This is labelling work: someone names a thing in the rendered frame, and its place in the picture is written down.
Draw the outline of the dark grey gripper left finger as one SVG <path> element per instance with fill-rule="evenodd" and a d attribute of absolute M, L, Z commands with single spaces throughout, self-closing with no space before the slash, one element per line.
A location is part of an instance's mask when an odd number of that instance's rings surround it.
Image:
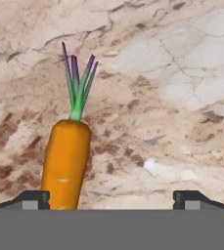
<path fill-rule="evenodd" d="M 0 209 L 6 210 L 48 210 L 50 192 L 26 190 L 12 200 L 0 203 Z"/>

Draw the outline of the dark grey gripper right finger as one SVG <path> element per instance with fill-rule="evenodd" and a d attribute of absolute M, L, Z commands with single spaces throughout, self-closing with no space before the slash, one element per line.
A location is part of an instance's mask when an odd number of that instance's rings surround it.
<path fill-rule="evenodd" d="M 175 190 L 173 200 L 174 210 L 224 209 L 224 203 L 211 200 L 198 190 Z"/>

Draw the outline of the orange carrot with green top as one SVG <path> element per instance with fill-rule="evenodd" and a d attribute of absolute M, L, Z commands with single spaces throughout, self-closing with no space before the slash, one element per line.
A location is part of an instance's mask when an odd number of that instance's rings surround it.
<path fill-rule="evenodd" d="M 82 77 L 79 77 L 77 57 L 67 55 L 65 43 L 62 43 L 62 49 L 70 115 L 52 127 L 45 150 L 41 189 L 50 192 L 49 204 L 52 210 L 75 210 L 91 142 L 91 130 L 81 118 L 98 62 L 91 55 Z"/>

